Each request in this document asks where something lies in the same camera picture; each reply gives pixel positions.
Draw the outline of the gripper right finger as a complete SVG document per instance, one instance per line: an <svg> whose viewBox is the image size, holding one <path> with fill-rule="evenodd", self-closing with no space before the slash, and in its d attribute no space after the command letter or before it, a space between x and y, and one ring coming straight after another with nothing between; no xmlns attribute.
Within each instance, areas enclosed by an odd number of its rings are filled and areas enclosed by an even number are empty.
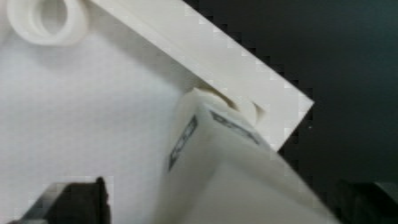
<svg viewBox="0 0 398 224"><path fill-rule="evenodd" d="M343 224L398 224L398 183L341 180L334 211Z"/></svg>

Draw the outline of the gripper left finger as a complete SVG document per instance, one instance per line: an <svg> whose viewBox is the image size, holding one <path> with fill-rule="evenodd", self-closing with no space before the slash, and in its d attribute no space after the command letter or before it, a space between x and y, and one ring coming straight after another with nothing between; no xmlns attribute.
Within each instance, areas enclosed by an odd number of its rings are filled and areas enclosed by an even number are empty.
<svg viewBox="0 0 398 224"><path fill-rule="evenodd" d="M112 224L105 179L54 183L16 224Z"/></svg>

